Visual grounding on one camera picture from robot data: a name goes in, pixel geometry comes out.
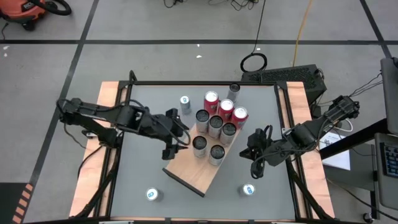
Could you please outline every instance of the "concrete floor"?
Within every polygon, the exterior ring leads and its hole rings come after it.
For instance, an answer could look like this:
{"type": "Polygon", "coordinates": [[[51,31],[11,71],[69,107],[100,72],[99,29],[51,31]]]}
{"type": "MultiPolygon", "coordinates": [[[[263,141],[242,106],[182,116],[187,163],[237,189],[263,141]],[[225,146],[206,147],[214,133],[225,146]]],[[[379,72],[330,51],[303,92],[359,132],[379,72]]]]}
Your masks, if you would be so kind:
{"type": "MultiPolygon", "coordinates": [[[[71,16],[48,14],[33,32],[10,24],[4,31],[7,40],[0,42],[0,182],[30,181],[38,156],[45,156],[25,222],[64,219],[69,214],[83,151],[60,124],[54,120],[51,124],[60,95],[95,102],[102,81],[125,80],[130,69],[139,80],[240,80],[240,61],[253,45],[227,40],[254,40],[262,6],[261,1],[251,11],[235,11],[229,3],[209,6],[206,0],[188,0],[171,9],[161,0],[68,2],[71,16]],[[182,40],[191,41],[180,44],[182,40]],[[45,140],[49,127],[53,136],[45,140]]],[[[307,3],[268,0],[259,39],[295,40],[307,3]]],[[[398,40],[398,2],[366,3],[384,39],[398,40]]],[[[340,45],[325,41],[298,47],[296,65],[315,63],[325,73],[328,91],[322,101],[365,84],[379,73],[379,61],[385,57],[381,46],[372,42],[378,39],[360,0],[314,1],[302,39],[342,40],[340,45]],[[345,40],[370,42],[350,45],[345,40]]],[[[257,46],[268,57],[268,69],[291,66],[292,43],[257,46]]],[[[398,55],[398,46],[387,47],[391,55],[398,55]]],[[[260,66],[254,58],[246,69],[260,66]]],[[[381,86],[355,100],[361,103],[361,114],[353,120],[354,132],[386,116],[381,86]]],[[[79,128],[71,127],[70,132],[85,141],[79,128]]],[[[333,185],[329,189],[336,216],[361,222],[361,214],[369,209],[333,185]]],[[[368,192],[350,190],[369,201],[368,192]]],[[[383,210],[398,217],[397,211],[383,210]]],[[[378,222],[392,220],[382,217],[378,222]]]]}

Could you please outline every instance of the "wooden board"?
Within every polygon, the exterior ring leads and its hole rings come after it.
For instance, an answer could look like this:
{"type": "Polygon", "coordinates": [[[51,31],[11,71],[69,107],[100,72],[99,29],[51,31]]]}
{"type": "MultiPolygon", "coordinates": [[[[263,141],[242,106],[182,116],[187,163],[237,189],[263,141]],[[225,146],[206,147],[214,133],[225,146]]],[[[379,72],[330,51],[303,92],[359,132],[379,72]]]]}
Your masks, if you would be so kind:
{"type": "Polygon", "coordinates": [[[188,146],[188,149],[184,149],[178,152],[175,155],[175,159],[172,159],[167,167],[164,169],[167,175],[171,178],[177,180],[184,186],[193,190],[195,193],[204,197],[206,191],[208,190],[211,182],[216,176],[218,169],[222,165],[219,166],[211,165],[208,162],[208,155],[211,147],[215,145],[221,145],[224,147],[225,155],[227,156],[229,149],[231,148],[233,142],[238,136],[240,129],[236,131],[234,139],[229,146],[224,146],[220,143],[218,139],[213,139],[209,137],[207,134],[199,133],[196,129],[196,125],[192,127],[190,130],[191,139],[194,139],[197,136],[203,136],[207,140],[207,152],[206,156],[197,158],[193,155],[193,146],[192,144],[188,146]]]}
{"type": "MultiPolygon", "coordinates": [[[[118,90],[118,82],[103,82],[101,90],[98,96],[98,103],[105,106],[114,105],[116,99],[116,93],[118,90]]],[[[288,83],[288,94],[290,98],[290,104],[292,106],[292,112],[295,123],[303,123],[306,120],[310,120],[310,110],[307,104],[307,97],[302,83],[288,83]]],[[[288,127],[287,113],[284,104],[283,93],[280,94],[282,116],[284,117],[285,125],[288,127]]],[[[98,142],[95,139],[90,139],[87,142],[88,149],[85,152],[85,157],[91,153],[88,152],[90,149],[96,149],[98,142]]],[[[91,196],[95,193],[98,188],[98,182],[101,175],[103,166],[104,152],[96,155],[97,159],[90,159],[87,164],[89,167],[82,168],[80,178],[75,190],[75,196],[71,207],[71,215],[75,215],[87,204],[91,196]]],[[[323,171],[322,161],[317,152],[308,152],[302,156],[303,168],[305,173],[305,180],[307,187],[315,200],[322,206],[327,214],[334,217],[333,207],[331,205],[330,195],[326,184],[325,173],[323,171]]],[[[103,197],[108,197],[109,191],[106,191],[103,197]]],[[[305,218],[305,207],[301,192],[297,189],[298,206],[302,218],[305,218]]],[[[104,209],[106,207],[107,200],[103,200],[101,207],[101,215],[104,215],[104,209]]],[[[164,220],[159,217],[113,217],[113,220],[164,220]]]]}
{"type": "MultiPolygon", "coordinates": [[[[308,107],[303,83],[288,82],[287,91],[292,107],[294,123],[299,124],[311,120],[310,108],[308,107]]],[[[334,217],[335,213],[331,204],[329,188],[319,153],[314,150],[303,154],[301,158],[308,190],[324,211],[331,217],[334,217]]],[[[312,212],[312,214],[314,218],[318,218],[315,212],[312,212]]]]}

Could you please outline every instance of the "soda can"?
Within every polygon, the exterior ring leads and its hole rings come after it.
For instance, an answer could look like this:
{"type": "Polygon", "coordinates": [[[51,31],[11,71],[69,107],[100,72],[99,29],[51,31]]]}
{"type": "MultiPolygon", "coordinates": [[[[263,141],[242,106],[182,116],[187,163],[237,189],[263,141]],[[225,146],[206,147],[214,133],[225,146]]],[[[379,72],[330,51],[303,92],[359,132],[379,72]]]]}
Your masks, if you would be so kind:
{"type": "Polygon", "coordinates": [[[238,194],[242,197],[252,196],[254,195],[255,191],[256,189],[252,184],[244,184],[238,188],[238,194]]]}
{"type": "Polygon", "coordinates": [[[191,113],[191,101],[188,96],[181,96],[180,98],[181,112],[182,114],[191,113]]]}
{"type": "Polygon", "coordinates": [[[237,128],[242,128],[245,122],[248,120],[248,111],[246,108],[239,106],[235,108],[232,114],[231,122],[235,124],[237,128]]]}
{"type": "Polygon", "coordinates": [[[210,115],[217,113],[218,109],[218,94],[215,91],[208,91],[205,94],[205,110],[210,115]]]}
{"type": "Polygon", "coordinates": [[[207,133],[209,125],[209,112],[207,110],[198,110],[197,112],[197,131],[200,133],[207,133]]]}
{"type": "Polygon", "coordinates": [[[220,145],[215,145],[210,149],[209,163],[213,166],[219,166],[225,155],[225,150],[220,145]]]}
{"type": "Polygon", "coordinates": [[[221,129],[220,142],[229,146],[235,137],[236,126],[233,123],[226,123],[221,129]]]}
{"type": "Polygon", "coordinates": [[[203,157],[206,155],[207,140],[203,136],[197,136],[192,141],[193,154],[196,157],[203,157]]]}
{"type": "Polygon", "coordinates": [[[150,187],[147,189],[146,197],[147,197],[148,201],[159,202],[163,199],[163,192],[161,192],[160,190],[158,190],[154,187],[150,187]]]}
{"type": "Polygon", "coordinates": [[[221,100],[220,108],[218,109],[218,116],[220,116],[223,121],[229,121],[232,117],[234,111],[234,103],[230,99],[221,100]]]}
{"type": "Polygon", "coordinates": [[[230,84],[228,95],[226,96],[226,98],[232,100],[233,103],[236,103],[240,90],[241,86],[239,86],[237,83],[230,84]]]}
{"type": "Polygon", "coordinates": [[[221,127],[223,126],[223,119],[220,116],[213,116],[209,121],[208,134],[214,139],[220,137],[221,127]]]}

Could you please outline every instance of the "wheel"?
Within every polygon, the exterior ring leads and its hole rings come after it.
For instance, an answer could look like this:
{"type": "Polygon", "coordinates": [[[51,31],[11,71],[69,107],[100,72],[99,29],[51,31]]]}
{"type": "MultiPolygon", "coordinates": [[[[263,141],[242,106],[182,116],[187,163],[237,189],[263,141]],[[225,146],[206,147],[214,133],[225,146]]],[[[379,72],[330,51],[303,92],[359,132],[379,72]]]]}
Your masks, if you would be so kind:
{"type": "Polygon", "coordinates": [[[364,220],[366,223],[372,223],[372,222],[373,222],[373,218],[372,218],[372,215],[371,215],[370,213],[364,213],[364,214],[362,215],[362,218],[363,218],[363,220],[364,220]]]}
{"type": "Polygon", "coordinates": [[[45,4],[49,7],[51,7],[52,9],[58,9],[58,6],[55,2],[49,1],[49,2],[46,2],[45,4]]]}
{"type": "Polygon", "coordinates": [[[22,24],[22,27],[27,31],[33,31],[35,29],[35,23],[33,21],[27,21],[22,24]]]}

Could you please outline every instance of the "table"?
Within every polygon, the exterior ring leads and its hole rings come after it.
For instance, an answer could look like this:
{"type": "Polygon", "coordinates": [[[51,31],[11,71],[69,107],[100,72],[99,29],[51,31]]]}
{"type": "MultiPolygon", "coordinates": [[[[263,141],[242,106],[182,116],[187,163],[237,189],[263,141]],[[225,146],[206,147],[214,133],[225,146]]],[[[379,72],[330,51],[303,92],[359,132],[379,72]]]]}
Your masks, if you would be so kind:
{"type": "MultiPolygon", "coordinates": [[[[286,91],[279,89],[279,98],[280,98],[280,107],[282,108],[282,117],[284,121],[284,126],[289,127],[289,115],[292,117],[290,120],[294,120],[295,124],[302,123],[308,119],[311,119],[310,112],[307,105],[307,99],[305,96],[305,91],[302,83],[294,83],[289,82],[286,83],[286,91]]],[[[120,89],[121,83],[119,82],[103,82],[101,86],[101,90],[99,92],[99,97],[97,104],[101,104],[104,106],[113,106],[115,104],[115,99],[118,96],[118,87],[120,89]]],[[[119,91],[118,100],[123,98],[123,95],[128,94],[127,90],[119,91]]],[[[87,150],[85,152],[85,157],[91,153],[93,149],[96,149],[98,145],[98,141],[96,139],[90,139],[87,143],[87,150]]],[[[110,157],[110,162],[108,165],[108,170],[112,164],[112,158],[114,156],[115,150],[108,150],[106,152],[105,149],[100,150],[97,154],[95,154],[90,160],[88,160],[85,166],[81,170],[81,175],[78,180],[75,196],[73,199],[70,215],[77,214],[89,201],[91,196],[94,194],[95,190],[98,188],[100,179],[101,179],[101,171],[104,166],[104,158],[106,154],[110,157]]],[[[295,168],[300,166],[301,164],[294,164],[295,168]]],[[[325,174],[323,171],[322,161],[320,159],[319,154],[316,151],[308,152],[302,156],[302,170],[305,176],[305,182],[307,183],[307,187],[309,191],[312,193],[317,202],[323,207],[323,209],[331,216],[334,217],[333,207],[331,205],[330,195],[328,191],[328,187],[325,180],[325,174]]],[[[110,206],[107,206],[111,200],[108,200],[109,197],[112,197],[112,190],[109,188],[113,188],[114,186],[108,186],[108,189],[105,191],[101,206],[97,208],[97,215],[109,215],[110,214],[110,206]]],[[[306,203],[302,197],[302,194],[296,188],[297,194],[297,206],[299,217],[307,218],[311,215],[311,211],[307,209],[306,203]]],[[[112,219],[118,220],[165,220],[165,218],[149,218],[149,217],[111,217],[112,219]]],[[[172,217],[172,220],[181,220],[178,217],[172,217]]]]}

